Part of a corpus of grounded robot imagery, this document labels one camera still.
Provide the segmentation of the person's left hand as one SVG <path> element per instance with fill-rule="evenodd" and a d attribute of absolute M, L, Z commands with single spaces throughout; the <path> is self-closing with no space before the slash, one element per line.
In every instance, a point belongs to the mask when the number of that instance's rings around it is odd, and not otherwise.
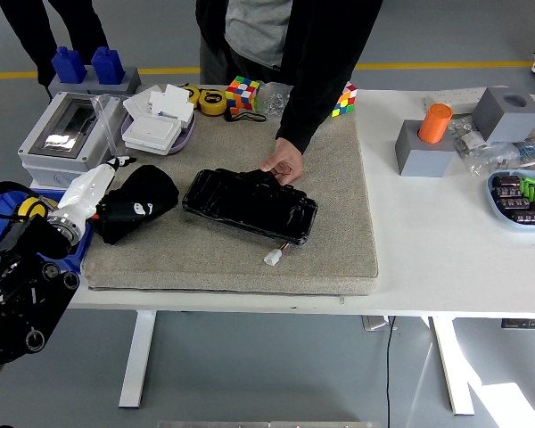
<path fill-rule="evenodd" d="M 262 161 L 259 169 L 271 172 L 280 185 L 289 185 L 302 176 L 302 154 L 290 141 L 278 137 L 274 151 Z"/>

